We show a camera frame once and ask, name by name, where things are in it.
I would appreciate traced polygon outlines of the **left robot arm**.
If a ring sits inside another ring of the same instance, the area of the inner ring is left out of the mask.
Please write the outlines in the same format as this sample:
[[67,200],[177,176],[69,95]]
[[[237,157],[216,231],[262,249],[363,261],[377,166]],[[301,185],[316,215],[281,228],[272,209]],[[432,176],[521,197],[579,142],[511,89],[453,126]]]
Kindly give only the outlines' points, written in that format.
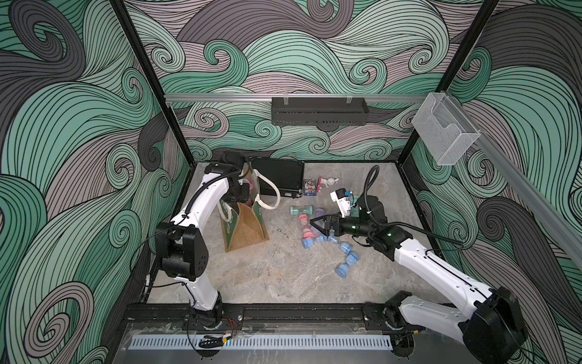
[[156,264],[186,289],[192,314],[207,326],[220,324],[223,309],[221,295],[206,274],[209,250],[204,230],[221,201],[248,199],[249,187],[239,182],[245,163],[245,157],[236,152],[225,152],[219,161],[209,163],[184,209],[156,228]]

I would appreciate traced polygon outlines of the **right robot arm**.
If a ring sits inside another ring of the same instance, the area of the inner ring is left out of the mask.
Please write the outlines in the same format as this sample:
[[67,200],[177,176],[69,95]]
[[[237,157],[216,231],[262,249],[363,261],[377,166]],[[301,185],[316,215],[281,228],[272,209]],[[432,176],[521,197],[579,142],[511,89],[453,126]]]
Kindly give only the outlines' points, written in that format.
[[448,305],[431,303],[400,291],[385,303],[384,321],[406,353],[414,347],[412,330],[423,328],[458,341],[482,363],[509,362],[528,338],[518,298],[439,258],[413,237],[417,227],[387,221],[383,204],[369,194],[379,172],[379,166],[371,168],[355,204],[346,190],[334,191],[332,200],[340,211],[312,218],[311,226],[328,239],[345,234],[365,238],[366,247],[413,271],[449,300]]

